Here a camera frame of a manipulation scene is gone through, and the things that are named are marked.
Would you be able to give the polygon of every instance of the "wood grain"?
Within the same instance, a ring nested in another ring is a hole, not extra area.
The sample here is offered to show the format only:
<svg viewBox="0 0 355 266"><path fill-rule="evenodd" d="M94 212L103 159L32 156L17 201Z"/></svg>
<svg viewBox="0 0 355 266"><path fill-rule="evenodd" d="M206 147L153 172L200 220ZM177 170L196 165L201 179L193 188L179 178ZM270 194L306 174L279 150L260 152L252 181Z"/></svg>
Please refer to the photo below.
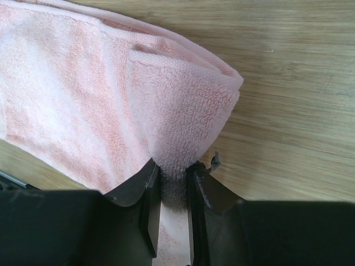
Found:
<svg viewBox="0 0 355 266"><path fill-rule="evenodd" d="M353 0L76 0L173 30L245 78L203 161L248 199L355 201ZM0 142L0 168L40 188L79 187Z"/></svg>

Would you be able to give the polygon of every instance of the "wooden surface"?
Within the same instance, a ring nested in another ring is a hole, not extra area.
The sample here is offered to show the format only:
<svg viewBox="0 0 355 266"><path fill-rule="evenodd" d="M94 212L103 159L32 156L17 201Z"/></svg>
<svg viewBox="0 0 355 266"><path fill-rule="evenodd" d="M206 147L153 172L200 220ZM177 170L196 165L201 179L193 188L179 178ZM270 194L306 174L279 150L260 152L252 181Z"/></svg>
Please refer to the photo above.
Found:
<svg viewBox="0 0 355 266"><path fill-rule="evenodd" d="M180 33L245 78L204 157L220 152L215 176L240 196L355 201L355 1L75 2ZM79 187L4 142L0 168L41 188Z"/></svg>

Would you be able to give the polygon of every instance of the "towel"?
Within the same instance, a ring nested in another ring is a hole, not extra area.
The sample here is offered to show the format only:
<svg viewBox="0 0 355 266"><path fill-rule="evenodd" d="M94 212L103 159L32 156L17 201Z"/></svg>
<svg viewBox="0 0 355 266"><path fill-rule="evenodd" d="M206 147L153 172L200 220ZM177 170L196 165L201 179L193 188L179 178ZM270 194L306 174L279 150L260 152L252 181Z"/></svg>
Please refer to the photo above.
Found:
<svg viewBox="0 0 355 266"><path fill-rule="evenodd" d="M61 0L0 0L0 138L102 193L152 157L163 172L153 265L190 263L184 173L242 82L166 29Z"/></svg>

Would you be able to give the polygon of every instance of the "pink towel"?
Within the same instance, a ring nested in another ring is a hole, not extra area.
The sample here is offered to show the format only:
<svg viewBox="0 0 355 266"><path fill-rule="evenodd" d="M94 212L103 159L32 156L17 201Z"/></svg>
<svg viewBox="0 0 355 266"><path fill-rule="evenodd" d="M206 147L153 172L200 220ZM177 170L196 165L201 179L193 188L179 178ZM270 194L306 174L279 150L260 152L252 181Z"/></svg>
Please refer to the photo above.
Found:
<svg viewBox="0 0 355 266"><path fill-rule="evenodd" d="M103 193L153 157L166 202L154 265L190 263L186 211L169 203L184 199L184 170L242 81L168 30L61 0L0 0L0 138Z"/></svg>

